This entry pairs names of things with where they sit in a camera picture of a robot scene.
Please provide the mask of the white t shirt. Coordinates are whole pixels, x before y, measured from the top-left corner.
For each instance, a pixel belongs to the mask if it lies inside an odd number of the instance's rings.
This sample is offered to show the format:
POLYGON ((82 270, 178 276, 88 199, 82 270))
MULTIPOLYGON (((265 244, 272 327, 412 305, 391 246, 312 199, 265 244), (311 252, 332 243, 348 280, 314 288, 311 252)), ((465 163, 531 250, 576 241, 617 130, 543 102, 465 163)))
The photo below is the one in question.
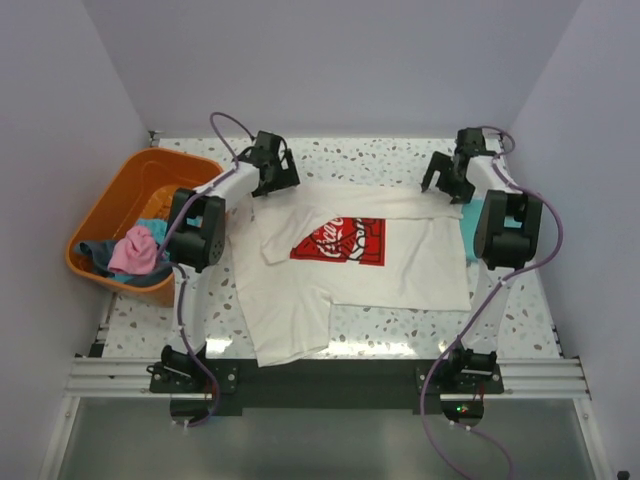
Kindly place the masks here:
POLYGON ((335 305, 470 307, 459 206, 401 187, 307 183, 245 197, 228 238, 260 366, 319 352, 335 305))

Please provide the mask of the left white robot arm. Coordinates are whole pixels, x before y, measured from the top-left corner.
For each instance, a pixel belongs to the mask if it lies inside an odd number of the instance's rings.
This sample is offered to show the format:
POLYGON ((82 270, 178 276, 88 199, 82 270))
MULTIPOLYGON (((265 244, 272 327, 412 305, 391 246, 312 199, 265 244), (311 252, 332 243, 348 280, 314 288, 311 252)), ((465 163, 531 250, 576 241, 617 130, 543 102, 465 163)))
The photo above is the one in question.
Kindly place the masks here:
POLYGON ((194 189, 173 195, 162 248, 169 252, 175 284, 172 338, 161 364, 185 392, 207 380, 206 296, 210 277, 225 249, 227 213, 244 197, 260 197, 300 184, 291 149, 274 133, 260 131, 233 155, 232 167, 194 189))

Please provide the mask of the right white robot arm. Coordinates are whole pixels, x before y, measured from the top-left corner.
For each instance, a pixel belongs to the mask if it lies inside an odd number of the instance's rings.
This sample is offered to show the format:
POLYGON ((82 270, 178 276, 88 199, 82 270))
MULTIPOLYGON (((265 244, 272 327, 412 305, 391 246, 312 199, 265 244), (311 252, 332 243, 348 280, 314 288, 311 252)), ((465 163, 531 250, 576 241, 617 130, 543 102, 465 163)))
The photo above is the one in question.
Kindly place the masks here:
MULTIPOLYGON (((475 157, 497 158, 486 146, 483 129, 457 132, 450 155, 435 152, 421 181, 447 194, 452 204, 467 205, 476 187, 467 178, 475 157)), ((497 363, 498 335, 514 276, 536 255, 542 202, 504 185, 486 191, 473 237, 479 271, 471 318, 448 355, 445 379, 459 393, 469 392, 481 375, 489 376, 497 363)))

